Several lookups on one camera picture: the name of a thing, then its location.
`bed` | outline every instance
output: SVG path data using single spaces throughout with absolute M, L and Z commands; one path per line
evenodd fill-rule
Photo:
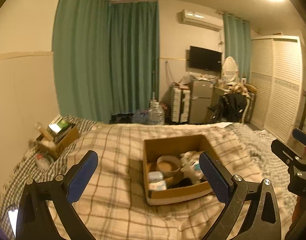
M 252 131 L 247 125 L 146 126 L 139 124 L 106 125 L 68 116 L 77 124 L 80 139 L 65 149 L 46 172 L 37 169 L 34 154 L 29 152 L 17 166 L 0 197 L 0 226 L 14 238 L 7 211 L 18 207 L 25 181 L 53 179 L 78 163 L 91 149 L 98 153 L 99 165 L 80 200 L 73 204 L 76 212 L 96 239 L 200 239 L 214 223 L 224 205 L 213 194 L 164 206 L 148 206 L 145 202 L 142 174 L 142 142 L 149 138 L 166 138 L 204 134 L 222 163 L 232 174 L 260 182 L 269 178 L 278 200 L 282 235 L 291 223 L 296 196 L 287 191 L 287 166 L 271 151 L 275 138 L 267 131 Z M 235 236 L 243 222 L 248 205 L 228 239 Z M 49 208 L 60 235 L 68 236 Z

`roll of tape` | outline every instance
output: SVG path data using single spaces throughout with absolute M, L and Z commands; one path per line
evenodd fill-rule
M 162 172 L 165 178 L 175 176 L 181 169 L 182 163 L 177 156 L 163 155 L 156 161 L 156 168 Z

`product box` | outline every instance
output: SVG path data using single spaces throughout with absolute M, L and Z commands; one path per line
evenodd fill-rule
M 156 160 L 160 156 L 179 156 L 182 153 L 193 150 L 206 151 L 215 160 L 219 160 L 206 137 L 201 134 L 144 140 L 143 174 L 146 201 L 149 205 L 165 205 L 187 201 L 212 192 L 212 189 L 207 181 L 187 187 L 170 188 L 163 191 L 149 190 L 148 173 L 156 170 Z
M 72 127 L 72 129 L 68 132 L 68 134 L 56 144 L 55 148 L 48 148 L 44 144 L 40 143 L 40 141 L 43 139 L 43 135 L 41 134 L 37 139 L 37 143 L 39 144 L 39 147 L 41 149 L 46 150 L 50 153 L 50 155 L 57 160 L 61 153 L 64 151 L 66 147 L 68 147 L 71 143 L 73 143 L 76 139 L 79 138 L 79 134 L 77 131 L 77 127 L 75 124 L 69 124 L 69 127 Z

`black flat screen tv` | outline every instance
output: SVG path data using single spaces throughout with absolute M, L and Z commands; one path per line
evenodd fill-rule
M 191 68 L 221 72 L 221 60 L 221 52 L 194 46 L 190 47 L 189 67 Z

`white air conditioner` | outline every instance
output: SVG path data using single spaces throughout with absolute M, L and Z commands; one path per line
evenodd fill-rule
M 182 23 L 197 25 L 213 31 L 223 29 L 223 20 L 202 13 L 191 12 L 183 9 L 181 12 Z

